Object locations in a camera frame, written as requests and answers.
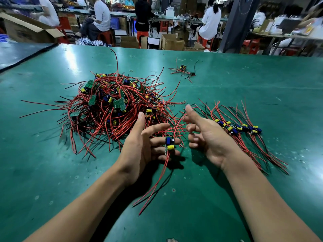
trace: green tabletop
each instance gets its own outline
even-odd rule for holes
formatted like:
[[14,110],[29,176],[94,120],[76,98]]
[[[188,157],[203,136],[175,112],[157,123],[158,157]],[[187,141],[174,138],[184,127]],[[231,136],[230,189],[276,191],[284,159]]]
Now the green tabletop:
[[[246,100],[249,117],[263,130],[270,150],[289,164],[290,175],[270,168],[269,181],[287,204],[323,239],[323,136],[321,58],[256,56],[114,48],[119,71],[134,77],[159,75],[174,101],[236,105]],[[196,65],[191,84],[169,67]],[[93,157],[73,154],[66,135],[59,138],[61,111],[19,116],[51,108],[77,88],[60,83],[93,79],[116,71],[109,48],[60,45],[0,74],[1,194],[0,240],[21,241],[84,192],[115,162],[119,150],[98,146]],[[183,105],[173,108],[174,112]],[[138,184],[115,201],[94,241],[250,241],[248,228],[227,180],[189,148],[174,161],[163,188],[138,217],[132,202],[158,180],[162,165],[151,163]]]

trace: gray metal column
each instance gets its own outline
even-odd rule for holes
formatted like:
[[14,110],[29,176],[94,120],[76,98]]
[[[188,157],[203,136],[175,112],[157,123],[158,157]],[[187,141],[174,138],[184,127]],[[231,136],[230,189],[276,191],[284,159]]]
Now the gray metal column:
[[260,0],[234,0],[219,52],[239,53]]

